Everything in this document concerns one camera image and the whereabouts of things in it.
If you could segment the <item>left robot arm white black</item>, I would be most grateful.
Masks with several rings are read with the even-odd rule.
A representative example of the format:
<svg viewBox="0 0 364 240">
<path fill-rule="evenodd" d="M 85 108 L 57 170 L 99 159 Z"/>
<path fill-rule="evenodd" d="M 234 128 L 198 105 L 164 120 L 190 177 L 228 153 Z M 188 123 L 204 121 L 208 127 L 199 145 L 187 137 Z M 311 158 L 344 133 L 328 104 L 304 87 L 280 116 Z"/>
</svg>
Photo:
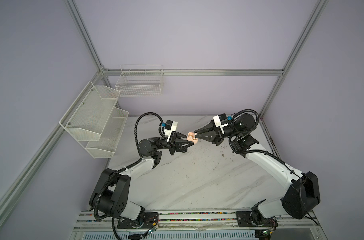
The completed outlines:
<svg viewBox="0 0 364 240">
<path fill-rule="evenodd" d="M 165 137 L 141 140 L 138 143 L 140 159 L 120 170 L 107 168 L 101 173 L 89 200 L 94 218 L 127 219 L 137 226 L 142 225 L 145 208 L 129 201 L 131 180 L 158 166 L 163 154 L 161 150 L 169 150 L 171 155 L 185 153 L 197 142 L 195 133 L 185 136 L 175 132 Z"/>
</svg>

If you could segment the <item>aluminium mounting rail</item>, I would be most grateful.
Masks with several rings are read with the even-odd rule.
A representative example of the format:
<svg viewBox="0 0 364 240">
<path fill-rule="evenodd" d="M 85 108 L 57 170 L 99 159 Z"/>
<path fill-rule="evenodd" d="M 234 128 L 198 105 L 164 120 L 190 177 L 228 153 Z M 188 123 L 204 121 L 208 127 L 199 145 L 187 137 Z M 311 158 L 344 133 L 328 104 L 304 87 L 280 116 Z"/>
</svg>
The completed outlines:
<svg viewBox="0 0 364 240">
<path fill-rule="evenodd" d="M 263 225 L 253 225 L 251 209 L 235 210 L 199 210 L 199 211 L 149 211 L 141 228 L 133 228 L 128 221 L 116 220 L 118 230 L 147 230 L 158 223 L 160 230 L 229 230 L 229 229 L 312 229 L 321 228 L 316 224 L 314 212 L 301 220 L 290 215 L 271 217 Z M 76 220 L 73 232 L 112 231 L 112 218 L 96 220 L 93 212 L 81 212 Z"/>
</svg>

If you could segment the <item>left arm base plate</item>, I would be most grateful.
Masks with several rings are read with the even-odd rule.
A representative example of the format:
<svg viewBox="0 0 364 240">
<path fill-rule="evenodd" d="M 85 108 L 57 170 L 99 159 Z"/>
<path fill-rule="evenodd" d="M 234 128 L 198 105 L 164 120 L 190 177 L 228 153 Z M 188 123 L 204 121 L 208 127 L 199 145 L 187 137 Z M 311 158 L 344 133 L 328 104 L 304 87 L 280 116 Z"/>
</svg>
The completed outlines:
<svg viewBox="0 0 364 240">
<path fill-rule="evenodd" d="M 149 229 L 159 221 L 159 213 L 144 212 L 136 220 L 116 220 L 117 229 Z"/>
</svg>

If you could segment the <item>white mesh shelf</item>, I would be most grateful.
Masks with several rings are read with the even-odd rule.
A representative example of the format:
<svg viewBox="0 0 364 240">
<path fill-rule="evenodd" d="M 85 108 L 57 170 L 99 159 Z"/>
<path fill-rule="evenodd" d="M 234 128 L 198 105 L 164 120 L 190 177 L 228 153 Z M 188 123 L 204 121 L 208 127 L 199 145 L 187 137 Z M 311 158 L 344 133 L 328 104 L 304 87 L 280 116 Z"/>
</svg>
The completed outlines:
<svg viewBox="0 0 364 240">
<path fill-rule="evenodd" d="M 97 142 L 119 95 L 120 91 L 116 89 L 88 82 L 60 119 L 59 125 L 78 142 Z"/>
<path fill-rule="evenodd" d="M 102 135 L 97 142 L 88 142 L 86 151 L 94 159 L 112 158 L 118 147 L 129 112 L 114 108 Z"/>
</svg>

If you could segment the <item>pink round charging case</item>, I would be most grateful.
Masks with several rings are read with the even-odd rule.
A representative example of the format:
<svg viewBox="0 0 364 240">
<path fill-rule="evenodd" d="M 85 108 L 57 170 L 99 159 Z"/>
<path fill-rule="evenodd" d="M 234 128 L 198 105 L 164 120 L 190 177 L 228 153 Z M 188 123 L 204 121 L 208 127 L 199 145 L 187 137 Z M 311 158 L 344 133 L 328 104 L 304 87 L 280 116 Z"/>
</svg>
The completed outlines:
<svg viewBox="0 0 364 240">
<path fill-rule="evenodd" d="M 199 139 L 196 138 L 196 135 L 197 133 L 189 132 L 187 135 L 187 140 L 196 144 L 199 141 Z"/>
</svg>

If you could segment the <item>white mesh shelf upper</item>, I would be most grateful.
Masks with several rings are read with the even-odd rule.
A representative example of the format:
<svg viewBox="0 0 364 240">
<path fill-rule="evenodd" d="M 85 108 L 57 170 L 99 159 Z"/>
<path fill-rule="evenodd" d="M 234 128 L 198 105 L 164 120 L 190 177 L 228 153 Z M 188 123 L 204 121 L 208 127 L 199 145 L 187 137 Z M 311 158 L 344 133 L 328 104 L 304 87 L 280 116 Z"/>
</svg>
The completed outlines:
<svg viewBox="0 0 364 240">
<path fill-rule="evenodd" d="M 78 142 L 97 142 L 119 95 L 120 91 L 116 89 L 88 82 L 60 119 L 59 125 Z"/>
</svg>

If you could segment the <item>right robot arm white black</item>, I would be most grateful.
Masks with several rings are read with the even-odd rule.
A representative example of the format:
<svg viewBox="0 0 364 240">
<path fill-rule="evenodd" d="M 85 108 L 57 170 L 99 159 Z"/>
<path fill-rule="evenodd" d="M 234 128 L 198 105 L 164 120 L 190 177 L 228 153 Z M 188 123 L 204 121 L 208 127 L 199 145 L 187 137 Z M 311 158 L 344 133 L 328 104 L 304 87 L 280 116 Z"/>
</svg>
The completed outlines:
<svg viewBox="0 0 364 240">
<path fill-rule="evenodd" d="M 310 212 L 320 203 L 317 176 L 288 165 L 253 138 L 251 133 L 257 128 L 259 121 L 258 112 L 252 109 L 245 109 L 231 116 L 217 115 L 206 126 L 189 133 L 188 140 L 205 140 L 219 146 L 228 139 L 234 154 L 256 163 L 281 184 L 286 191 L 283 197 L 261 200 L 252 207 L 252 225 L 260 227 L 269 219 L 286 214 L 298 220 L 313 220 Z"/>
</svg>

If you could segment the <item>white mesh shelf lower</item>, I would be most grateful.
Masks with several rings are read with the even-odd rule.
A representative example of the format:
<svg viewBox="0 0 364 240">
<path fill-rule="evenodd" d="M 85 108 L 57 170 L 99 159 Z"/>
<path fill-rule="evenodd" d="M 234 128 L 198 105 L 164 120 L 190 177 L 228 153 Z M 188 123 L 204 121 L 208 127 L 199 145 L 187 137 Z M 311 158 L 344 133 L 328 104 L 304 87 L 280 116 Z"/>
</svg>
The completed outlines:
<svg viewBox="0 0 364 240">
<path fill-rule="evenodd" d="M 102 135 L 97 142 L 88 142 L 86 151 L 94 159 L 112 158 L 118 147 L 129 112 L 114 108 Z"/>
</svg>

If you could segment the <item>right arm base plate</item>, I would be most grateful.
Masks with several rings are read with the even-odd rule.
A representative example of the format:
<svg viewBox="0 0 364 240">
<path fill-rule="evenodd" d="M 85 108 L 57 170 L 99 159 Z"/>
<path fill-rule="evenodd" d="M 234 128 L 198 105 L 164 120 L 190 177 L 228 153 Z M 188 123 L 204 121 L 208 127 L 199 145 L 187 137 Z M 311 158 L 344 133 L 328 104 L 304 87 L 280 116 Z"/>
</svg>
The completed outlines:
<svg viewBox="0 0 364 240">
<path fill-rule="evenodd" d="M 275 217 L 264 218 L 257 211 L 237 211 L 236 219 L 239 227 L 277 227 Z"/>
</svg>

